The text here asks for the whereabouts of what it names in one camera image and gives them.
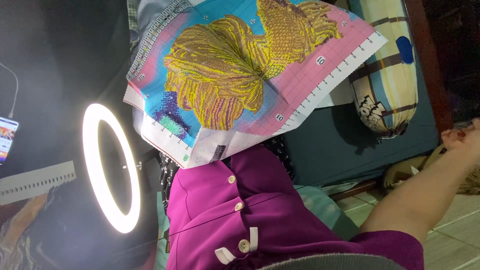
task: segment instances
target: ring light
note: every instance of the ring light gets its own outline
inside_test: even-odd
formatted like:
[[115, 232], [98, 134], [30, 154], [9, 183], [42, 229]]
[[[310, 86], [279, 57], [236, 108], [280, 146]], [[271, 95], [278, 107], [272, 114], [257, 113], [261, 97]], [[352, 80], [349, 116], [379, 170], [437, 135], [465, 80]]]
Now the ring light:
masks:
[[[98, 149], [98, 123], [100, 120], [107, 122], [115, 132], [127, 161], [128, 173], [132, 183], [132, 206], [128, 215], [124, 215], [118, 208], [105, 179]], [[127, 137], [120, 123], [106, 107], [100, 104], [88, 106], [83, 123], [83, 143], [88, 176], [103, 213], [119, 232], [130, 232], [137, 224], [138, 216], [140, 215], [140, 187], [138, 185], [137, 169]]]

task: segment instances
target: person's arm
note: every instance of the person's arm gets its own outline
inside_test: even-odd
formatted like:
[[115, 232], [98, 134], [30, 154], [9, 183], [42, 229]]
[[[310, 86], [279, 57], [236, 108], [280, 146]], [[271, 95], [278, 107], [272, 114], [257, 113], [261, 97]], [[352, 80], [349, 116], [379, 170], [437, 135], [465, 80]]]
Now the person's arm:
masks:
[[445, 144], [453, 147], [380, 201], [360, 232], [401, 231], [423, 244], [428, 231], [452, 203], [460, 184], [480, 164], [480, 120], [475, 120], [475, 128], [466, 131], [469, 134], [465, 140], [444, 138]]

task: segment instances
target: purple shirt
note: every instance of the purple shirt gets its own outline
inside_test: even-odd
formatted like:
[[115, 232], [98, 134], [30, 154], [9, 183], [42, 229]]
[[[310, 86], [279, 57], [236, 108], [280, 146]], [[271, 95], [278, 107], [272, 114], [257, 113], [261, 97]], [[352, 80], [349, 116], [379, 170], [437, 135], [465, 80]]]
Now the purple shirt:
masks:
[[[423, 248], [396, 231], [361, 233], [342, 241], [305, 208], [274, 154], [253, 146], [222, 161], [179, 170], [170, 191], [167, 270], [257, 269], [313, 254], [361, 253], [423, 269]], [[258, 230], [254, 250], [250, 228]], [[245, 243], [252, 244], [249, 251]], [[220, 260], [218, 249], [233, 256]]]

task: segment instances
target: shirt button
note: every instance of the shirt button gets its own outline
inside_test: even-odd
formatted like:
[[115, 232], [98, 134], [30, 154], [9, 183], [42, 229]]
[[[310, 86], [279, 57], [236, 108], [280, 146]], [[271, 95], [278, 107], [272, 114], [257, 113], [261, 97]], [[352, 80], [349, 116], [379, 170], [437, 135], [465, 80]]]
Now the shirt button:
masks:
[[235, 205], [235, 211], [240, 211], [243, 209], [243, 203], [238, 203]]
[[236, 180], [237, 180], [237, 178], [235, 177], [235, 175], [231, 175], [231, 176], [228, 177], [228, 182], [230, 184], [235, 183]]
[[241, 240], [239, 243], [239, 249], [240, 249], [240, 252], [242, 253], [250, 252], [250, 242], [248, 242], [245, 239]]

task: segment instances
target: phone screen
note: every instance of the phone screen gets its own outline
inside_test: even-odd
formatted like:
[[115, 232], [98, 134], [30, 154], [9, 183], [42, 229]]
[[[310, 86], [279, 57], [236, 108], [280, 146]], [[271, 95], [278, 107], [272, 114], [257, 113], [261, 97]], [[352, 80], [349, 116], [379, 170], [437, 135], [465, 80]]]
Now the phone screen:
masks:
[[18, 122], [0, 117], [0, 165], [7, 159], [17, 128]]

